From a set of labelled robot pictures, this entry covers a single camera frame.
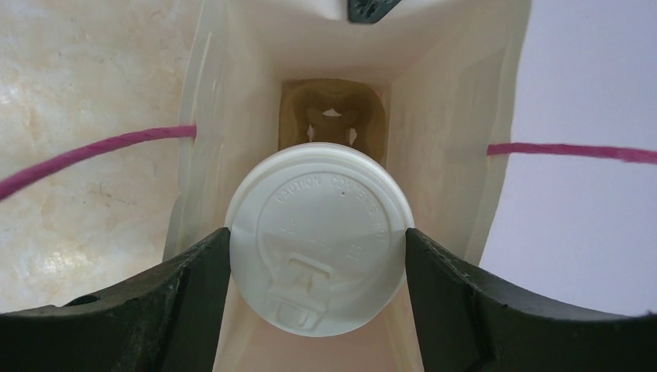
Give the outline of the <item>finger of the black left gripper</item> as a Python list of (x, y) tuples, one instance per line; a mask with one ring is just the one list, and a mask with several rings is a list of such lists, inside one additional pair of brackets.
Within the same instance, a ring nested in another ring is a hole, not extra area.
[(354, 24), (375, 24), (401, 0), (347, 0), (347, 19)]

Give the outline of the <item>pink paper gift bag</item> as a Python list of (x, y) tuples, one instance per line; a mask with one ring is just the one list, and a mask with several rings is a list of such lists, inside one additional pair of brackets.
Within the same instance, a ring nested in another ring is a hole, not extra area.
[[(109, 137), (119, 149), (1, 193), (1, 316), (111, 287), (227, 228), (238, 186), (278, 149), (285, 81), (370, 86), (385, 164), (414, 226), (479, 267), (505, 210), (518, 66), (538, 1), (3, 1), (1, 173)], [(407, 273), (351, 332), (295, 335), (232, 270), (210, 371), (426, 371)]]

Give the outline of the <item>white plastic cup lid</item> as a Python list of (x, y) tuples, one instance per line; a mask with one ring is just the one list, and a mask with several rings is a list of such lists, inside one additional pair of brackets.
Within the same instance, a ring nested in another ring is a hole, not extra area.
[(232, 277), (249, 307), (278, 329), (329, 337), (367, 324), (402, 287), (414, 217), (375, 160), (305, 143), (246, 175), (225, 225)]

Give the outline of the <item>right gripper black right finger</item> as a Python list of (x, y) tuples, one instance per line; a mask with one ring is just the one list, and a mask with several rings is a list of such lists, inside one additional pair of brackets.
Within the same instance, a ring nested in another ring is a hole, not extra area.
[(566, 304), (408, 229), (406, 273), (426, 371), (654, 371), (656, 316)]

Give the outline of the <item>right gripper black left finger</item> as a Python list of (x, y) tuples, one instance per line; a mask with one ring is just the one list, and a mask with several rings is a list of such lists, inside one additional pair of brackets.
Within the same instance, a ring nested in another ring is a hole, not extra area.
[(210, 371), (231, 275), (230, 232), (57, 307), (1, 316), (3, 371)]

